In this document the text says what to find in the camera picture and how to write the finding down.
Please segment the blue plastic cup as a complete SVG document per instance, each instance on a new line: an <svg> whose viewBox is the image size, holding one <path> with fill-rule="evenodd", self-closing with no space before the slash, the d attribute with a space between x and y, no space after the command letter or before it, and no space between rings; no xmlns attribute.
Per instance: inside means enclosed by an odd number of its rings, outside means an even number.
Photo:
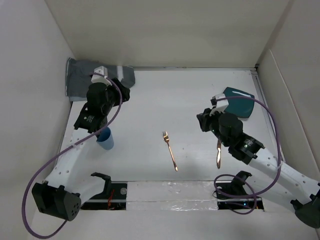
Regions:
<svg viewBox="0 0 320 240"><path fill-rule="evenodd" d="M111 150L114 147L114 139L112 131L109 127L101 131L100 134L96 136L97 144L102 147L104 150Z"/></svg>

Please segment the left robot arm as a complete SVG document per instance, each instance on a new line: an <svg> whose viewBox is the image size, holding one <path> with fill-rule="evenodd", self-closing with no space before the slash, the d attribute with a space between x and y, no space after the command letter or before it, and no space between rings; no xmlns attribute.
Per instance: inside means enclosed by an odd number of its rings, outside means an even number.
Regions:
<svg viewBox="0 0 320 240"><path fill-rule="evenodd" d="M97 170L81 175L85 168L90 138L101 141L110 132L108 119L113 107L120 108L130 99L130 89L117 78L100 75L86 93L86 103L73 125L72 143L57 158L57 164L42 183L35 183L31 193L40 213L72 221L81 206L98 195L107 198L112 180Z"/></svg>

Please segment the copper fork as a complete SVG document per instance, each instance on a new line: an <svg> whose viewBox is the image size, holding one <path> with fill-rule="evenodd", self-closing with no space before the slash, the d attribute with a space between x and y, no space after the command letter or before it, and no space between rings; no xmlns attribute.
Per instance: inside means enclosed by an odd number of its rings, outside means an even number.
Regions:
<svg viewBox="0 0 320 240"><path fill-rule="evenodd" d="M177 166L177 163L175 161L175 158L174 158L171 146L170 146L170 139L169 139L168 132L167 131L163 131L162 135L163 135L164 142L167 144L167 147L168 147L171 159L172 159L172 163L173 163L173 166L174 166L174 170L177 172L178 171L178 166Z"/></svg>

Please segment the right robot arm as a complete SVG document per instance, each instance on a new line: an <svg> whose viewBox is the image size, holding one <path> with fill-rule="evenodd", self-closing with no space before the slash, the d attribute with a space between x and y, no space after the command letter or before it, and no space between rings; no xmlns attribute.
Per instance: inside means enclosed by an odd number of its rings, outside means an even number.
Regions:
<svg viewBox="0 0 320 240"><path fill-rule="evenodd" d="M243 122L234 114L206 108L198 114L203 132L212 132L228 152L244 164L273 179L266 187L253 183L258 196L292 210L307 226L320 227L320 184L273 156L264 145L243 132Z"/></svg>

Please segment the teal square plate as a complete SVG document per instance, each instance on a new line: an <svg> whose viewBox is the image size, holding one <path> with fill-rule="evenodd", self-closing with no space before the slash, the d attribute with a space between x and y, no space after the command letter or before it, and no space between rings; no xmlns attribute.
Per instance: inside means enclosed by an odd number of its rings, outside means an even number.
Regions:
<svg viewBox="0 0 320 240"><path fill-rule="evenodd" d="M253 94L232 87L226 87L223 94L226 97L242 96L253 99L255 98ZM234 114L238 118L248 119L253 112L254 104L254 101L244 98L228 99L228 107L225 109L225 112Z"/></svg>

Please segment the copper knife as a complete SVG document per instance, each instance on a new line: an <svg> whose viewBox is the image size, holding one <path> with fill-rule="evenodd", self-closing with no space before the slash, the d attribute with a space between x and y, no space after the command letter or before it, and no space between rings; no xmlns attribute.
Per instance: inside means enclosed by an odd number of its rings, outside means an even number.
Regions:
<svg viewBox="0 0 320 240"><path fill-rule="evenodd" d="M216 155L216 166L218 169L221 168L221 153L222 153L222 143L220 140L217 141L217 155Z"/></svg>

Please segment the grey cloth placemat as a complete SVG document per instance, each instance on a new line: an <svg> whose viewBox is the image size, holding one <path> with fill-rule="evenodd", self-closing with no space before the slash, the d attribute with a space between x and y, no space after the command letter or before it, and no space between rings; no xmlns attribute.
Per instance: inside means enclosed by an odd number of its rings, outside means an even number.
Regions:
<svg viewBox="0 0 320 240"><path fill-rule="evenodd" d="M135 71L131 66L108 65L97 61L68 58L65 69L65 95L70 102L85 101L91 84L90 73L96 68L105 67L107 76L117 78L123 86L131 88L136 83Z"/></svg>

